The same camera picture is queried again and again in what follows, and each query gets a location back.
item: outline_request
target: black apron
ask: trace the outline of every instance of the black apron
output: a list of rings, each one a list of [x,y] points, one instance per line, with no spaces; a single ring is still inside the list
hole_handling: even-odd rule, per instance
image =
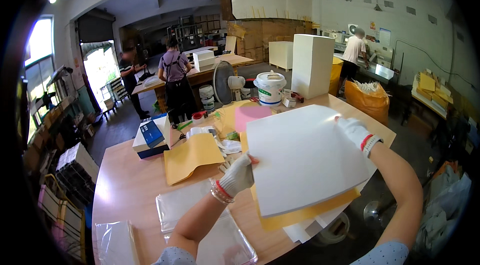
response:
[[[178,54],[177,60],[170,64],[166,64],[163,57],[160,59],[166,71],[165,100],[167,111],[174,124],[180,123],[179,116],[185,114],[187,119],[190,120],[192,119],[192,114],[197,112],[194,92],[188,82],[187,73],[179,63],[181,56],[181,53]],[[169,73],[172,66],[178,66],[183,72],[183,78],[181,80],[169,81]]]

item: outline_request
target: white t-shirt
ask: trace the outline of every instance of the white t-shirt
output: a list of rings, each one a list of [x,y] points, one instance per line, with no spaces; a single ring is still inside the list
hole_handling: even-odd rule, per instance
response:
[[[357,36],[349,37],[346,42],[346,48],[342,59],[357,64],[360,52],[367,52],[363,40],[359,39]]]

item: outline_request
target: watch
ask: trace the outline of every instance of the watch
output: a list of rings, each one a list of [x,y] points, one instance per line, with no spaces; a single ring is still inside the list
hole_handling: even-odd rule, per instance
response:
[[[373,135],[367,140],[367,143],[365,143],[365,146],[363,147],[363,153],[367,156],[367,158],[370,158],[370,151],[378,141],[382,143],[384,142],[384,140],[379,136]]]

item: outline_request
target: green label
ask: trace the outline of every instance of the green label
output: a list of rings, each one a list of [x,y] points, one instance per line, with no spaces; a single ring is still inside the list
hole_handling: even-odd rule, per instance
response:
[[[258,88],[258,92],[263,93],[263,94],[266,94],[266,95],[269,95],[269,96],[272,96],[271,93],[269,93],[269,92],[267,92],[267,91],[265,91],[265,90],[263,90],[263,89],[260,89],[260,88]]]

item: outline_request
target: hand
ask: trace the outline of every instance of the hand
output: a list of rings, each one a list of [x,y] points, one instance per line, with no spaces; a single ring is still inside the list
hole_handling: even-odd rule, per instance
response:
[[[250,188],[254,184],[254,175],[252,173],[252,164],[257,164],[258,160],[250,156],[248,152],[235,160],[231,165],[227,161],[224,166],[227,167],[225,175],[219,180],[220,186],[225,192],[235,197],[240,191]]]
[[[353,141],[355,146],[362,150],[363,141],[368,138],[371,133],[367,131],[365,125],[355,118],[335,117],[337,126],[345,133],[345,135]]]

